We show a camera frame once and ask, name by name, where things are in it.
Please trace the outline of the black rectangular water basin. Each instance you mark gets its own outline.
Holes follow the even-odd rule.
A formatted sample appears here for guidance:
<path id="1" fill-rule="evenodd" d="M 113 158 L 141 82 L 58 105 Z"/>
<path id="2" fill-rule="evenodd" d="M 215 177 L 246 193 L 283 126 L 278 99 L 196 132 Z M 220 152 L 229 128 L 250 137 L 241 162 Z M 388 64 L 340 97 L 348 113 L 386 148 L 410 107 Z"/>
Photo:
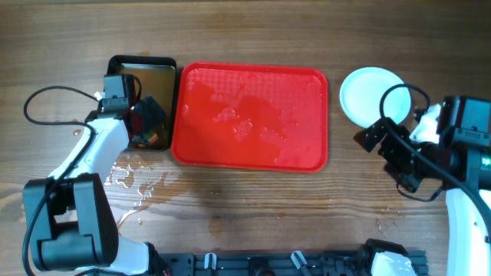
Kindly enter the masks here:
<path id="1" fill-rule="evenodd" d="M 177 66 L 171 57 L 151 57 L 134 55 L 115 55 L 107 66 L 106 74 L 132 74 L 141 82 L 142 100 L 152 96 L 166 113 L 166 119 L 152 129 L 159 139 L 149 149 L 167 150 L 172 143 L 175 120 L 175 105 L 177 99 Z"/>

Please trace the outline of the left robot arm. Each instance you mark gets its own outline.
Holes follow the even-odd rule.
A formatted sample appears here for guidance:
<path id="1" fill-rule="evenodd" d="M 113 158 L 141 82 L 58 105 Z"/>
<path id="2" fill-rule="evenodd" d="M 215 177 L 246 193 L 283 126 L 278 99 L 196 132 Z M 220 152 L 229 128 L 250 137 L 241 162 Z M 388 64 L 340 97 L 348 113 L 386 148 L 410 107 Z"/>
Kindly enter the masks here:
<path id="1" fill-rule="evenodd" d="M 35 270 L 169 274 L 152 244 L 119 236 L 101 182 L 127 148 L 127 115 L 138 100 L 138 96 L 101 100 L 81 124 L 87 132 L 65 162 L 49 177 L 30 180 L 24 187 L 26 274 Z"/>

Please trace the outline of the white plate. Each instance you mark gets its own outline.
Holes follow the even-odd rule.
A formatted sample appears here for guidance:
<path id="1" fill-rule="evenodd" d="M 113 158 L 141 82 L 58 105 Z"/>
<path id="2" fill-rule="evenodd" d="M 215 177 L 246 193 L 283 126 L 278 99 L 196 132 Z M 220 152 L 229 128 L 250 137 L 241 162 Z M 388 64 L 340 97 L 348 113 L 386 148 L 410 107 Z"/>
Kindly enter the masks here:
<path id="1" fill-rule="evenodd" d="M 379 105 L 384 92 L 402 83 L 396 74 L 380 67 L 357 69 L 341 85 L 341 108 L 352 122 L 368 128 L 381 118 Z M 406 87 L 393 90 L 384 100 L 384 114 L 395 123 L 401 123 L 410 109 L 411 96 Z"/>

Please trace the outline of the orange green scrub sponge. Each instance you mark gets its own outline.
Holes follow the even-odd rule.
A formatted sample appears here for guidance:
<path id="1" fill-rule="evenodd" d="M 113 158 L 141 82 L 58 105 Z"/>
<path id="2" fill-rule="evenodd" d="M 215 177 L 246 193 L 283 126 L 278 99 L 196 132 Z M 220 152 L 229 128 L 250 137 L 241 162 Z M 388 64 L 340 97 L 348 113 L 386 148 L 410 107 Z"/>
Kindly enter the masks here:
<path id="1" fill-rule="evenodd" d="M 159 136 L 152 130 L 137 134 L 132 139 L 132 145 L 140 149 L 149 149 L 159 139 Z"/>

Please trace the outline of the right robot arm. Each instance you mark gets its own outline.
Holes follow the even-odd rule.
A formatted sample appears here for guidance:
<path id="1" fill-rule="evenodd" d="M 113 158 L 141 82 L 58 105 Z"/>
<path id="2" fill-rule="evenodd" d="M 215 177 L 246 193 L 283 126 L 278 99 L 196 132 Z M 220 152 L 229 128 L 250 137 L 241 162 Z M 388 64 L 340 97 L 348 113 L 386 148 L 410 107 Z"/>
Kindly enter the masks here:
<path id="1" fill-rule="evenodd" d="M 490 232 L 478 208 L 456 184 L 419 158 L 421 154 L 490 204 L 490 102 L 474 97 L 444 97 L 437 118 L 437 142 L 418 141 L 417 134 L 389 122 L 394 138 L 382 121 L 354 135 L 367 152 L 374 148 L 387 161 L 397 191 L 412 197 L 424 179 L 442 180 L 437 190 L 446 194 L 450 240 L 449 275 L 490 273 Z"/>

